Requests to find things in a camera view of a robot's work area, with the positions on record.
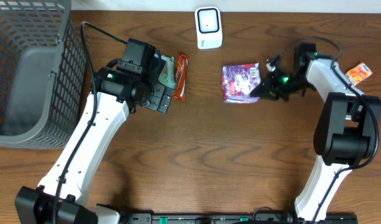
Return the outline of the pink purple snack bag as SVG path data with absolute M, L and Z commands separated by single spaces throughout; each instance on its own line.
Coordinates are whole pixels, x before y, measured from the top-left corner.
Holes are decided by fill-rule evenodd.
M 259 63 L 223 66 L 222 89 L 225 103 L 256 103 L 259 97 L 253 97 L 250 93 L 260 83 Z

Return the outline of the teal green snack packet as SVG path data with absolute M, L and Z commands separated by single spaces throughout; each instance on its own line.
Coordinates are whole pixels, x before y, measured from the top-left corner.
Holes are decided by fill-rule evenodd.
M 163 73 L 161 73 L 158 80 L 163 85 L 170 88 L 174 88 L 175 87 L 175 78 L 174 78 L 175 58 L 166 57 L 165 55 L 163 55 L 162 60 L 166 61 L 166 70 Z

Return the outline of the red brown snack packet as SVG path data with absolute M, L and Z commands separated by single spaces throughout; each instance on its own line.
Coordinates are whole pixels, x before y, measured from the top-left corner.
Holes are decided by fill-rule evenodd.
M 177 58 L 177 70 L 175 72 L 174 98 L 185 100 L 186 75 L 188 71 L 190 58 L 184 53 L 179 53 Z

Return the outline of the orange tissue pack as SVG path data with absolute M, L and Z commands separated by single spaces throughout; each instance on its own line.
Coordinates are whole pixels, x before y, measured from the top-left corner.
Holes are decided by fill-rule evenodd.
M 356 86 L 366 78 L 369 78 L 373 74 L 373 71 L 364 63 L 361 62 L 354 68 L 346 72 L 346 78 Z

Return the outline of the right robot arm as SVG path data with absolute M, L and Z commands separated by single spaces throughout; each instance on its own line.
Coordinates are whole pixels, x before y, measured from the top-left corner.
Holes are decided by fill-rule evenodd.
M 339 68 L 337 57 L 321 54 L 314 43 L 294 49 L 294 71 L 280 68 L 282 54 L 267 61 L 267 77 L 251 91 L 260 99 L 288 101 L 307 89 L 324 101 L 313 136 L 313 170 L 294 201 L 294 223 L 325 223 L 327 209 L 342 181 L 369 165 L 379 147 L 381 100 L 358 90 Z

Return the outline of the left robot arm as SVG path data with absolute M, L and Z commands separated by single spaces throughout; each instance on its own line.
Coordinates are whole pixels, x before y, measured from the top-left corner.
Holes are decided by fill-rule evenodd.
M 166 61 L 146 42 L 129 39 L 122 59 L 96 74 L 84 112 L 62 154 L 36 189 L 15 198 L 21 223 L 120 223 L 109 205 L 87 208 L 90 188 L 112 137 L 137 108 L 165 114 L 173 89 L 158 82 Z

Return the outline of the white barcode scanner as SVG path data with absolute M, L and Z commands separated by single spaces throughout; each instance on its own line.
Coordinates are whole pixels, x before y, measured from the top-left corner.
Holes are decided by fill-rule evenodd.
M 200 50 L 220 48 L 223 44 L 221 11 L 215 6 L 195 11 L 197 46 Z

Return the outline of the grey plastic mesh basket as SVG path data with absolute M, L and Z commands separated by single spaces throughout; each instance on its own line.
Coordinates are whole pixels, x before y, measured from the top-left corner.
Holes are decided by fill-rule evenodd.
M 0 146 L 64 147 L 86 75 L 71 2 L 0 0 Z

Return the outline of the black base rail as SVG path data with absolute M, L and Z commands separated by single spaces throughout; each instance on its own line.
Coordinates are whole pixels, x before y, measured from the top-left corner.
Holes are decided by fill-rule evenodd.
M 308 223 L 296 218 L 292 212 L 273 213 L 268 211 L 251 214 L 151 214 L 128 213 L 119 223 L 125 224 L 230 224 L 230 223 Z

